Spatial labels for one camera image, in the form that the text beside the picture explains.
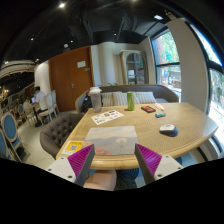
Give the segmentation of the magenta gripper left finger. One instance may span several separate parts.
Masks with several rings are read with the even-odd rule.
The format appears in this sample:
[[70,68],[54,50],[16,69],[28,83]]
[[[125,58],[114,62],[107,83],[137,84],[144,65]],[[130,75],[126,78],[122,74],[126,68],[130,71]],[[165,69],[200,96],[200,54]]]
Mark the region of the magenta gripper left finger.
[[94,155],[94,145],[89,145],[69,157],[59,157],[47,168],[47,171],[78,186],[83,186]]

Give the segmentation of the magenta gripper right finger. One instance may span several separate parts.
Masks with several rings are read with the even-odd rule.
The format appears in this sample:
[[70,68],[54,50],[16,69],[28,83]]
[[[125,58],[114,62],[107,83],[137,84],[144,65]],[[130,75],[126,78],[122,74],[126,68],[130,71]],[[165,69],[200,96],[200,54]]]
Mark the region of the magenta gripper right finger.
[[146,184],[182,169],[182,165],[170,155],[160,155],[140,144],[135,144],[135,156]]

